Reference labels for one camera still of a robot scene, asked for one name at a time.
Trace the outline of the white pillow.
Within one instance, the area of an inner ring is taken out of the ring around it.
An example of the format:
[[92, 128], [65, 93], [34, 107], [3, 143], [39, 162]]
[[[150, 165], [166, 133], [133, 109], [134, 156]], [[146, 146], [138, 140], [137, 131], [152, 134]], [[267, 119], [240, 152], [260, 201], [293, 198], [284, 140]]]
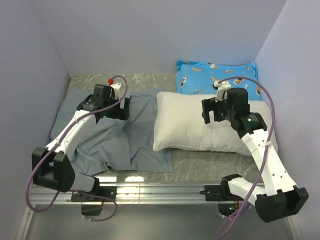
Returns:
[[205, 124], [202, 100], [210, 94], [186, 95], [161, 91], [156, 95], [157, 116], [153, 150], [174, 148], [185, 151], [231, 152], [250, 156], [250, 151], [229, 121]]

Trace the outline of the grey-blue pillowcase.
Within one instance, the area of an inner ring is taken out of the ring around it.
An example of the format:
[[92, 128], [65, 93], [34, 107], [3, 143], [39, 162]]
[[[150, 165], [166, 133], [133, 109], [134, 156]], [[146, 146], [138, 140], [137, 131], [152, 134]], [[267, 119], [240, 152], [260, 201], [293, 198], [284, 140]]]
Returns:
[[119, 171], [173, 172], [170, 150], [153, 150], [160, 88], [130, 94], [129, 119], [103, 118], [77, 146], [71, 165], [78, 173]]

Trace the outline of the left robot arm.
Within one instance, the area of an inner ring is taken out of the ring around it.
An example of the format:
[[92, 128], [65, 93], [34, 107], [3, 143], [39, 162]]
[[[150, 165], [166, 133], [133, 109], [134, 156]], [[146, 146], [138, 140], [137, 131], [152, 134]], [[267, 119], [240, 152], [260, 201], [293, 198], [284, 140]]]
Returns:
[[113, 80], [108, 85], [96, 84], [93, 93], [77, 106], [62, 132], [46, 147], [37, 147], [32, 152], [33, 184], [63, 193], [83, 192], [89, 201], [96, 201], [101, 195], [98, 178], [74, 170], [71, 157], [85, 135], [100, 120], [125, 121], [129, 118], [127, 90], [127, 85]]

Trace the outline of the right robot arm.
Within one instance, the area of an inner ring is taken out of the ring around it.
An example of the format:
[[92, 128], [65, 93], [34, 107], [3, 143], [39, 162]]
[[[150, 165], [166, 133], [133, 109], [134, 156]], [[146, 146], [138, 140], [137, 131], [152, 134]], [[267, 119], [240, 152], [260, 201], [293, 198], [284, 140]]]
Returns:
[[230, 122], [260, 169], [259, 179], [264, 184], [254, 186], [241, 175], [232, 174], [221, 179], [218, 195], [223, 200], [247, 199], [265, 223], [296, 215], [309, 193], [305, 187], [298, 187], [284, 168], [271, 143], [271, 130], [267, 129], [261, 114], [250, 110], [247, 91], [243, 88], [224, 90], [222, 94], [202, 100], [201, 105], [205, 124], [211, 119]]

